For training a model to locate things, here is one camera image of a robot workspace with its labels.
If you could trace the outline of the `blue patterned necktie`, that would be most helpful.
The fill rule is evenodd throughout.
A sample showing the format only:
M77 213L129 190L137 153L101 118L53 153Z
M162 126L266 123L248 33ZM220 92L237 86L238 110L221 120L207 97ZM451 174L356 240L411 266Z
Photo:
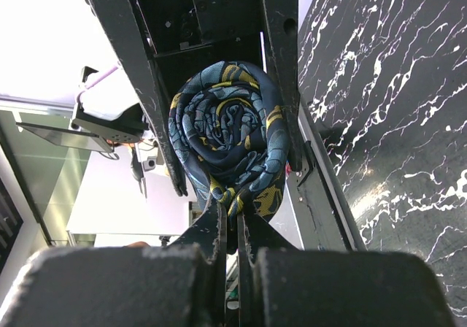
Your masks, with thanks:
M255 64L219 61L189 78L171 101L171 145L199 205L222 204L230 221L280 208L290 149L278 86Z

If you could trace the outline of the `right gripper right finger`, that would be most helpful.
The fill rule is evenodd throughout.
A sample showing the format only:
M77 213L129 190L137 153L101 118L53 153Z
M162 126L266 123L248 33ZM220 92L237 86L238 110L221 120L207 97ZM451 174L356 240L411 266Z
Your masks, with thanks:
M237 219L241 326L453 326L432 270L397 252L299 250Z

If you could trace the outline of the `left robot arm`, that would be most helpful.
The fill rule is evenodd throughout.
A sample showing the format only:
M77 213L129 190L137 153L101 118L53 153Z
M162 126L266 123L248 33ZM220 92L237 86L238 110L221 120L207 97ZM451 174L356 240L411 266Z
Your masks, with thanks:
M290 132L290 168L302 167L298 130L298 0L85 0L117 56L107 72L84 69L73 124L127 142L140 106L179 196L182 167L169 144L169 104L182 84L218 61L262 66L279 86Z

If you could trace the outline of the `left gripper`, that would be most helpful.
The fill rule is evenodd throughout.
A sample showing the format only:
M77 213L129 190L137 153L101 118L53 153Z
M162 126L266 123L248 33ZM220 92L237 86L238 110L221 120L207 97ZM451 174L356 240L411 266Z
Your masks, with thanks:
M186 196L185 172L169 141L169 92L154 51L162 56L213 46L220 57L259 57L260 0L88 2L136 91L176 194ZM291 141L288 160L290 168L299 172L298 0L262 0L262 6L266 68L280 87Z

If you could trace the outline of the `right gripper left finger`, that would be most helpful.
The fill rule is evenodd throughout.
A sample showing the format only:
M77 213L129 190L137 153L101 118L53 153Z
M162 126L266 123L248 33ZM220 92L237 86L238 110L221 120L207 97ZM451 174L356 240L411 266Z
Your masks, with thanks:
M3 326L222 326L226 213L210 200L165 247L54 247L32 256Z

